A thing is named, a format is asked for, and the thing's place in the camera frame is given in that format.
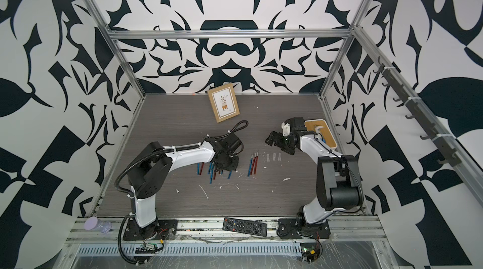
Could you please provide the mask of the red carving knife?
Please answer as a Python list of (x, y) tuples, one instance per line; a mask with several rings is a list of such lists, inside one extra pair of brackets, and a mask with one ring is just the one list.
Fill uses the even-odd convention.
[(253, 166), (253, 172), (252, 175), (255, 175), (257, 173), (257, 164), (259, 161), (259, 151), (257, 151), (255, 158), (254, 158), (254, 166)]
[(253, 175), (253, 173), (255, 172), (255, 164), (257, 161), (257, 156), (258, 156), (258, 152), (254, 154), (254, 157), (252, 159), (251, 166), (250, 166), (250, 175)]

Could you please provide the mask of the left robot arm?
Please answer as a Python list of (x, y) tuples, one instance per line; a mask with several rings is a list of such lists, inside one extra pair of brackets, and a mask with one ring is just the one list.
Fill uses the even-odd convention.
[(146, 228), (157, 221), (156, 195), (169, 173), (202, 163), (212, 163), (218, 170), (234, 171), (243, 149), (244, 144), (235, 133), (177, 147), (152, 142), (118, 175), (114, 187), (131, 199), (133, 219), (138, 227)]

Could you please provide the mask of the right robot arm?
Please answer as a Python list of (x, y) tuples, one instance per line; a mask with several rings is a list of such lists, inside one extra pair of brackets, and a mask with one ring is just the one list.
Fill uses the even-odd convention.
[(294, 155), (300, 150), (317, 164), (316, 197), (301, 208), (303, 221), (315, 225), (340, 212), (352, 214), (362, 210), (362, 190), (358, 161), (329, 146), (323, 125), (310, 126), (302, 117), (290, 118), (273, 131), (265, 143)]

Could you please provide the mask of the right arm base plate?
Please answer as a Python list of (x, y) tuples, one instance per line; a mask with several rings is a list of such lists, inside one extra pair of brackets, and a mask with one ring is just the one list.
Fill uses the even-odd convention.
[(307, 225), (297, 219), (281, 218), (278, 220), (277, 235), (283, 240), (296, 240), (302, 238), (326, 240), (331, 231), (327, 222)]

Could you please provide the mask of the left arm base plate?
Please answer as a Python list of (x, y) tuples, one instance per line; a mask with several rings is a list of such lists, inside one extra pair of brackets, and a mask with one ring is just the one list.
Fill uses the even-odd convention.
[(171, 240), (177, 233), (178, 220), (158, 219), (147, 227), (141, 228), (134, 219), (127, 221), (124, 230), (124, 241), (143, 241), (143, 240)]

